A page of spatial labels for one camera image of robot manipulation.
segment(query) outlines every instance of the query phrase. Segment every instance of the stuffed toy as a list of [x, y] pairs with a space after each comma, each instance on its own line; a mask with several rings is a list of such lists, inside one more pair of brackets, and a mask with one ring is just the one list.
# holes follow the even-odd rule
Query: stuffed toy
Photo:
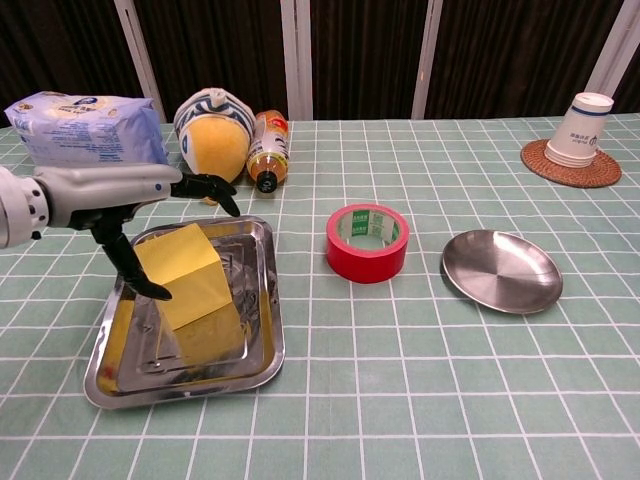
[[180, 152], [194, 173], [232, 182], [244, 168], [256, 118], [222, 88], [205, 88], [177, 110], [173, 126]]

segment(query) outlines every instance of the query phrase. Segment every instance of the stainless steel tray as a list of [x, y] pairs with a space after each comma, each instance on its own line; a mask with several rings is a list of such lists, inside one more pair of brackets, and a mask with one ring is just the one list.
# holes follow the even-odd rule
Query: stainless steel tray
[[233, 305], [175, 332], [155, 302], [118, 277], [87, 367], [87, 398], [125, 408], [258, 387], [284, 360], [271, 228], [257, 217], [198, 220], [150, 229], [137, 244], [197, 223], [222, 259]]

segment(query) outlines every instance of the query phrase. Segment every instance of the green tablecloth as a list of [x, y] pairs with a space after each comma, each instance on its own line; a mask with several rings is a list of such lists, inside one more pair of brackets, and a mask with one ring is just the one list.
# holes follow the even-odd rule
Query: green tablecloth
[[[283, 370], [258, 391], [94, 408], [82, 379], [112, 266], [86, 232], [0, 251], [0, 478], [637, 479], [640, 115], [609, 119], [600, 147], [623, 176], [595, 190], [521, 163], [559, 120], [294, 122], [275, 198], [238, 187], [275, 232], [285, 325]], [[9, 129], [0, 163], [33, 168]], [[360, 201], [409, 222], [390, 282], [351, 284], [324, 259], [329, 215]], [[127, 232], [210, 214], [168, 200]], [[475, 228], [546, 249], [560, 301], [522, 318], [449, 290], [442, 248]]]

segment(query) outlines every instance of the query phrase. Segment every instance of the red tape roll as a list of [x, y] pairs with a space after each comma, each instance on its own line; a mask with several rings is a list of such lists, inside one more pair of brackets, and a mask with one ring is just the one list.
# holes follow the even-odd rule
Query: red tape roll
[[[369, 235], [384, 241], [384, 248], [364, 250], [347, 243]], [[409, 242], [406, 220], [388, 207], [357, 204], [341, 208], [327, 223], [327, 261], [342, 277], [357, 283], [388, 280], [402, 270]]]

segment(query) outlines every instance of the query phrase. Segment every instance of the rattan coaster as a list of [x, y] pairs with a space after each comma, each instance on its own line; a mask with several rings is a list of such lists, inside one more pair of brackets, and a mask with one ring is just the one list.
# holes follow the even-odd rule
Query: rattan coaster
[[596, 157], [588, 167], [563, 167], [545, 156], [544, 149], [548, 141], [535, 140], [525, 145], [520, 152], [522, 162], [533, 173], [552, 182], [579, 188], [606, 187], [620, 180], [622, 172], [618, 162], [603, 151], [596, 151]]

